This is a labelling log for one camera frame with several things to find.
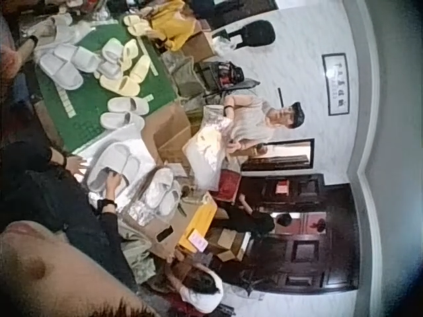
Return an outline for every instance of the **red item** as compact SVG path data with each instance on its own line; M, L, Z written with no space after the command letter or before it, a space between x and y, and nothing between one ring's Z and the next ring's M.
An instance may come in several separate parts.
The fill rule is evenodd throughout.
M219 180L219 189L217 192L210 192L210 194L216 200L233 203L237 196L240 183L241 174L232 170L222 170Z

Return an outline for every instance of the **clear plastic bag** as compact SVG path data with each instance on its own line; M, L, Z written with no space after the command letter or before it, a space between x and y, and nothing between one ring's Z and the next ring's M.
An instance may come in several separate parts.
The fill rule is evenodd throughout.
M201 190L217 190L219 187L227 134L232 125L232 120L224 117L220 108L223 107L204 107L200 130L183 148L194 173L196 186Z

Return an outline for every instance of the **framed picture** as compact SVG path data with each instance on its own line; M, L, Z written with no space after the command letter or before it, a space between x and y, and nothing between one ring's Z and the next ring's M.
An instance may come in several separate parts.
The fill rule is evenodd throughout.
M350 113L350 79L345 53L322 55L328 94L328 114Z

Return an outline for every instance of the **black hair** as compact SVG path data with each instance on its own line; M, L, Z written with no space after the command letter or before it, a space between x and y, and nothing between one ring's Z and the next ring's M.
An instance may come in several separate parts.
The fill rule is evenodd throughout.
M292 224L292 217L289 213L284 213L276 219L276 223L283 227L288 227Z
M293 123L290 125L290 128L295 129L304 123L305 115L299 102L294 103L291 109L293 110Z
M184 280L184 286L188 289L205 295L214 295L219 292L214 278L201 269L195 269L194 274L189 274Z

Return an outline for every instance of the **hand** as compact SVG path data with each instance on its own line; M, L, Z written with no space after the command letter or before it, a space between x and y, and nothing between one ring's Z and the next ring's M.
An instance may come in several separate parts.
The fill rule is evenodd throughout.
M241 144L239 142L232 142L232 143L228 143L228 145L226 146L226 151L229 154L234 153L235 151L241 150Z
M116 188L122 181L122 175L116 172L109 172L106 180L106 192L107 194L115 195Z
M72 175L78 174L78 175L84 175L81 170L86 170L87 167L83 165L87 161L84 160L82 157L74 156L74 157L68 157L67 163L66 163L66 169L70 171Z
M162 34L159 31L156 30L148 30L145 31L145 35L150 39L150 40L155 40L155 39L159 39L162 37Z

